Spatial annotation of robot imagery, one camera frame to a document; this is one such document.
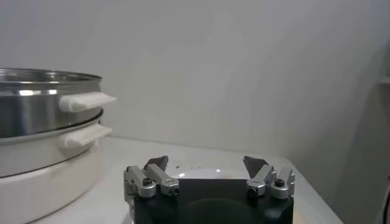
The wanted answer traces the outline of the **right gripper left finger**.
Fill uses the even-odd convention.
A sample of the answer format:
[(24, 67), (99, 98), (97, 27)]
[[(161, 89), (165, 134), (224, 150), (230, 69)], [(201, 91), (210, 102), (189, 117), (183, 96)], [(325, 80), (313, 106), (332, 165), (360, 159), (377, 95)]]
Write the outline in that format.
[(167, 155), (151, 158), (141, 169), (138, 166), (128, 166), (124, 171), (124, 200), (139, 196), (152, 198), (157, 194), (157, 188), (163, 195), (175, 197), (179, 194), (179, 180), (169, 176), (165, 170), (169, 158)]

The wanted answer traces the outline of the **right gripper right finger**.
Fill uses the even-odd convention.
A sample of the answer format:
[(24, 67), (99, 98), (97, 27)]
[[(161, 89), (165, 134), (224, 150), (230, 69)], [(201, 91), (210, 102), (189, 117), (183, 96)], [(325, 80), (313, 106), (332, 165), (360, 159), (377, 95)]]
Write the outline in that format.
[(257, 199), (267, 192), (272, 198), (284, 200), (295, 192), (295, 175), (289, 167), (281, 168), (280, 172), (269, 165), (264, 159), (245, 156), (243, 163), (249, 174), (246, 181), (247, 196)]

